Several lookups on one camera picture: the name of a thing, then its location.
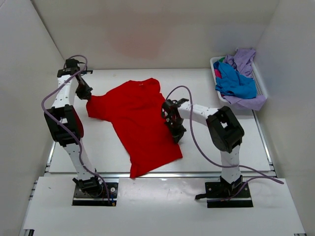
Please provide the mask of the red t shirt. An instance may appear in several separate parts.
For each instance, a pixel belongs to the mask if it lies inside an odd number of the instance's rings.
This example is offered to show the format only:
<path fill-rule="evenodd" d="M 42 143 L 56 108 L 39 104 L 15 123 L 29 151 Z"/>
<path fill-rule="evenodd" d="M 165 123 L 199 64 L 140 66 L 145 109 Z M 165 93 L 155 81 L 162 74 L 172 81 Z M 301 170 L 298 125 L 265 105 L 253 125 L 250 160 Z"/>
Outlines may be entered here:
<path fill-rule="evenodd" d="M 112 123 L 130 156 L 130 178 L 183 157 L 161 117 L 165 101 L 154 78 L 127 81 L 86 104 L 88 116 Z"/>

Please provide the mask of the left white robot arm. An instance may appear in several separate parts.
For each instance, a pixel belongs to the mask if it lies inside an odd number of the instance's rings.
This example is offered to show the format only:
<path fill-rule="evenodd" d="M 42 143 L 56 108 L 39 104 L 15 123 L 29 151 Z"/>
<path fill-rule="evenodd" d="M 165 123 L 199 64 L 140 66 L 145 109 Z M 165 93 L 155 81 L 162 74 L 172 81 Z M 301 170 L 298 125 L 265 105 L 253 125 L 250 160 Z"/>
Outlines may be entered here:
<path fill-rule="evenodd" d="M 74 98 L 89 101 L 93 89 L 82 78 L 88 72 L 87 62 L 76 57 L 65 60 L 57 72 L 58 88 L 43 99 L 41 107 L 53 140 L 64 148 L 75 168 L 77 177 L 73 181 L 97 196 L 103 183 L 83 147 L 84 128 L 74 108 Z"/>

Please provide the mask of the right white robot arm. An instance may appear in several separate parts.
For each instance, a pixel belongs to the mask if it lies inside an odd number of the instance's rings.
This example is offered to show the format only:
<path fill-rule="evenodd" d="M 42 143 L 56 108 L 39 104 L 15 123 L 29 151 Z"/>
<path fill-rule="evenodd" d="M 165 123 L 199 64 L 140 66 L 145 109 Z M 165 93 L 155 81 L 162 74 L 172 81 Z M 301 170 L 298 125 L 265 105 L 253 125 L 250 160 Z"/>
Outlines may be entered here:
<path fill-rule="evenodd" d="M 237 193 L 238 185 L 243 181 L 239 166 L 239 151 L 245 132 L 232 110 L 227 106 L 213 109 L 194 105 L 184 98 L 168 99 L 162 104 L 161 116 L 176 144 L 186 132 L 183 121 L 189 120 L 190 133 L 197 149 L 206 160 L 221 168 L 220 177 L 223 182 L 220 185 L 221 193 L 227 197 L 232 197 Z M 212 143 L 220 151 L 221 164 L 212 161 L 202 152 L 194 137 L 192 129 L 194 121 L 208 128 Z"/>

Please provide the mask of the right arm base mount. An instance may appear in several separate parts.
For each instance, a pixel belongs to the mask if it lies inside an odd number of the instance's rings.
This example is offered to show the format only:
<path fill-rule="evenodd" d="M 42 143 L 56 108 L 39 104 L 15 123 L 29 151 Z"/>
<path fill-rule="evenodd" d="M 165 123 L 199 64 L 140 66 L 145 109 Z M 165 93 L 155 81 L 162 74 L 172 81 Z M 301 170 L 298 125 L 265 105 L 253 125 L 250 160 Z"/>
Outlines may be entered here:
<path fill-rule="evenodd" d="M 205 193 L 195 196 L 195 200 L 207 200 L 207 208 L 250 208 L 253 207 L 249 185 L 243 176 L 232 183 L 222 177 L 217 182 L 205 183 Z"/>

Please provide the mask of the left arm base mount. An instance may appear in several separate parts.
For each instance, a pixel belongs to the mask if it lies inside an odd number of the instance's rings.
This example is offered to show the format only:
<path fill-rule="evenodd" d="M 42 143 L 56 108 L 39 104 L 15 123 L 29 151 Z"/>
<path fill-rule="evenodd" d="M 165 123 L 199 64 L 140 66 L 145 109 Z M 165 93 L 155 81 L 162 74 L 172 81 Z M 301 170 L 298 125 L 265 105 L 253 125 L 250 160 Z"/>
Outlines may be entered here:
<path fill-rule="evenodd" d="M 73 178 L 75 189 L 73 193 L 73 206 L 87 206 L 87 207 L 115 207 L 117 205 L 117 196 L 119 183 L 104 182 L 101 180 L 97 182 L 93 177 L 90 180 L 77 180 Z"/>

